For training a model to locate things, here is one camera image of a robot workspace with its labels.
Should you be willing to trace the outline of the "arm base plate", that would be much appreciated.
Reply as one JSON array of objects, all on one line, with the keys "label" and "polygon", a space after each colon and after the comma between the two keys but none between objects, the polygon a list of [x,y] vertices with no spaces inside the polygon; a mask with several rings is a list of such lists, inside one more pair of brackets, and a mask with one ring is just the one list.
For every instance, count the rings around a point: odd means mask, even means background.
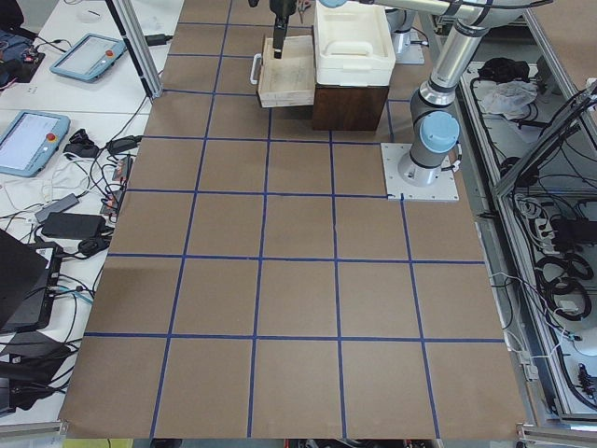
[{"label": "arm base plate", "polygon": [[396,53],[396,64],[424,65],[423,44],[415,42],[402,46]]},{"label": "arm base plate", "polygon": [[381,144],[386,198],[389,201],[458,202],[450,157],[445,155],[438,167],[423,168],[411,159],[410,147],[411,144]]}]

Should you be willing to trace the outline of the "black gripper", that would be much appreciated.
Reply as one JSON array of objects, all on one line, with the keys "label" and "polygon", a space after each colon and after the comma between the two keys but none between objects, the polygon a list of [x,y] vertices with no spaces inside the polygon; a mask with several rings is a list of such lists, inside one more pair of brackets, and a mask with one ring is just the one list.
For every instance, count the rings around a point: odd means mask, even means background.
[{"label": "black gripper", "polygon": [[270,10],[277,16],[273,27],[273,56],[281,59],[287,33],[287,17],[296,13],[296,0],[270,0]]}]

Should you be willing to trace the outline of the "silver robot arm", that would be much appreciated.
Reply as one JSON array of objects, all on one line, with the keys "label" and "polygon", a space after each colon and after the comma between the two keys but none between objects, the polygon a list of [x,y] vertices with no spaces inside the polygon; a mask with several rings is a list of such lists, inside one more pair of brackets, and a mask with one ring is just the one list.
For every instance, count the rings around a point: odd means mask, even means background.
[{"label": "silver robot arm", "polygon": [[432,185],[460,135],[458,121],[447,108],[481,39],[490,29],[516,20],[535,4],[528,1],[378,1],[378,6],[455,18],[429,78],[410,100],[414,141],[398,163],[404,181]]},{"label": "silver robot arm", "polygon": [[385,15],[395,52],[405,52],[410,48],[410,33],[416,12],[409,9],[387,8]]}]

